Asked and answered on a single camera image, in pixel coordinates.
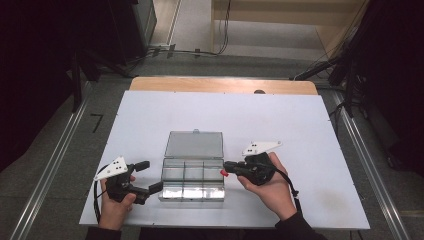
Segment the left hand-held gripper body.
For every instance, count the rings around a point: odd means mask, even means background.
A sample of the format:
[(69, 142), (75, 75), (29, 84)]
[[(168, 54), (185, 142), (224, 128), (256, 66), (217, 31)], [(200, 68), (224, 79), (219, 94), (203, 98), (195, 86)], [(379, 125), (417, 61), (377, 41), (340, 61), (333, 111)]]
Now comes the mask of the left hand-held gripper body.
[(117, 202), (121, 202), (124, 197), (133, 193), (136, 195), (135, 204), (144, 204), (150, 196), (148, 189), (135, 187), (131, 183), (132, 173), (135, 171), (135, 164), (127, 164), (120, 156), (109, 165), (104, 166), (94, 177), (95, 181), (106, 179), (106, 191), (109, 197)]

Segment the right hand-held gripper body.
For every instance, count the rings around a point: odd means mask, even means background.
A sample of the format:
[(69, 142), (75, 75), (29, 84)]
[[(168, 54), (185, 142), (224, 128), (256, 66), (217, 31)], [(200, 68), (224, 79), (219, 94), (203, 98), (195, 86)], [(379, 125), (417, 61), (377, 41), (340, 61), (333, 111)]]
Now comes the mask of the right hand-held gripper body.
[(275, 170), (268, 152), (282, 145), (281, 141), (252, 141), (243, 151), (244, 160), (239, 162), (237, 175), (260, 186), (271, 180)]

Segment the clear plastic compartment box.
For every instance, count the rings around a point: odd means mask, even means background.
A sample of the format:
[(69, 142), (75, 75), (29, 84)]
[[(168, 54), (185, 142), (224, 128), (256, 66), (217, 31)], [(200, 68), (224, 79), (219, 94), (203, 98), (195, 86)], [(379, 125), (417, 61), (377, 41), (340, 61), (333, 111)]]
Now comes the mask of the clear plastic compartment box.
[(162, 164), (161, 201), (221, 202), (225, 198), (221, 132), (171, 131)]

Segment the person's right hand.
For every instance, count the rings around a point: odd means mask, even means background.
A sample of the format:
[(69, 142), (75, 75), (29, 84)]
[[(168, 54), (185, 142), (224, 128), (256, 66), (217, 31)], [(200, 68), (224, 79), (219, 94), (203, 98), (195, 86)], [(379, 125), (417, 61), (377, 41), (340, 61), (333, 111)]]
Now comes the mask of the person's right hand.
[(297, 209), (292, 201), (289, 184), (280, 174), (280, 172), (287, 174), (285, 167), (274, 152), (270, 152), (268, 156), (272, 164), (278, 169), (269, 182), (257, 186), (243, 176), (239, 176), (238, 181), (246, 190), (256, 194), (281, 221), (285, 221), (292, 217)]

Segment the person's left hand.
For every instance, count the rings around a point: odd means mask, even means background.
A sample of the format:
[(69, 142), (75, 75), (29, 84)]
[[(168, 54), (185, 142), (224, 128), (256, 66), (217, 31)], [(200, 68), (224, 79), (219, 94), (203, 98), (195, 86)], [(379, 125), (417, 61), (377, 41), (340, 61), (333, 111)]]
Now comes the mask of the person's left hand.
[(101, 196), (101, 216), (98, 226), (108, 230), (120, 230), (129, 212), (133, 208), (136, 195), (127, 194), (121, 202), (111, 199), (106, 191), (106, 180), (100, 181), (103, 195)]

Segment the black metal stand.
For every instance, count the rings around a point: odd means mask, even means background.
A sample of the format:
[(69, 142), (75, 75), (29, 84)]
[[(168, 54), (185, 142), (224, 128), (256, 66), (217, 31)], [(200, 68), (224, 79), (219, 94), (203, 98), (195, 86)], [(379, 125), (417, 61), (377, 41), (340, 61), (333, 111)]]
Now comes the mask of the black metal stand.
[(333, 71), (328, 77), (328, 82), (331, 86), (339, 86), (342, 81), (345, 81), (344, 100), (340, 104), (345, 109), (348, 116), (353, 118), (352, 107), (355, 105), (353, 101), (354, 85), (357, 80), (357, 63), (353, 54), (348, 50), (343, 51), (335, 57), (327, 61), (319, 62), (311, 69), (308, 69), (300, 74), (290, 77), (292, 81), (305, 81), (313, 75), (316, 75), (328, 68), (333, 67)]
[(98, 53), (92, 50), (79, 49), (73, 52), (71, 58), (71, 83), (73, 86), (73, 108), (72, 112), (75, 113), (82, 105), (82, 82), (81, 73), (84, 73), (88, 81), (97, 82), (100, 79), (100, 71), (97, 65), (103, 65), (109, 68), (112, 72), (117, 73), (125, 78), (132, 78), (132, 75), (113, 64), (111, 61), (103, 58)]

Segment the dark curtain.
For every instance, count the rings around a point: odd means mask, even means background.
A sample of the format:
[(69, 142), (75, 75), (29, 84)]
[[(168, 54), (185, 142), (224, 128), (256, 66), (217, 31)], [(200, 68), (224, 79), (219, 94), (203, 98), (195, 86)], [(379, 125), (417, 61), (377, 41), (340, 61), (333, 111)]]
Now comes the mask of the dark curtain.
[(424, 177), (424, 0), (370, 0), (361, 28), (369, 120), (389, 165)]
[(95, 0), (0, 0), (0, 172), (77, 95), (67, 72), (98, 9)]

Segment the dark grey cabinet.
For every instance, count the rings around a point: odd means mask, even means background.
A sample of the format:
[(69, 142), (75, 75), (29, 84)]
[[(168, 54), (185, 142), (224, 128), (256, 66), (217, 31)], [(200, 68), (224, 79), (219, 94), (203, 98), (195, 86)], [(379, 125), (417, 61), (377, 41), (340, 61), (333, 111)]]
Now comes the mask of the dark grey cabinet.
[(109, 0), (118, 37), (119, 62), (144, 57), (157, 24), (153, 0)]

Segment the light wooden shelf unit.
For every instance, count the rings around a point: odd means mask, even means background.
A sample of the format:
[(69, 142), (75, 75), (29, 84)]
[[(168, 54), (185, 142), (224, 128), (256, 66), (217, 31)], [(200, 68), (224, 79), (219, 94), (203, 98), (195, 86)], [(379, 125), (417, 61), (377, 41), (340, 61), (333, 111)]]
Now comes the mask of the light wooden shelf unit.
[(370, 0), (211, 0), (211, 22), (244, 22), (312, 25), (329, 58), (358, 26)]

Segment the metal floor rail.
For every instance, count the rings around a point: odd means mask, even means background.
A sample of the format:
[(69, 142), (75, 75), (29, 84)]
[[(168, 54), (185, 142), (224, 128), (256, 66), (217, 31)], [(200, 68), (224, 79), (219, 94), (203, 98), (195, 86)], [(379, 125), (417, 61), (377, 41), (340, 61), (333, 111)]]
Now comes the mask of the metal floor rail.
[(64, 155), (70, 145), (75, 131), (82, 119), (87, 107), (88, 99), (93, 91), (94, 84), (86, 82), (82, 88), (82, 103), (77, 110), (71, 114), (67, 124), (58, 140), (54, 151), (52, 152), (41, 177), (39, 178), (34, 190), (24, 208), (19, 215), (18, 222), (8, 240), (26, 240), (29, 231), (41, 209), (55, 175), (61, 165)]
[(347, 129), (359, 160), (368, 177), (369, 183), (394, 240), (411, 240), (410, 235), (401, 219), (399, 211), (392, 200), (384, 181), (375, 166), (374, 158), (361, 135), (356, 120), (351, 118), (346, 110), (341, 113), (343, 124)]

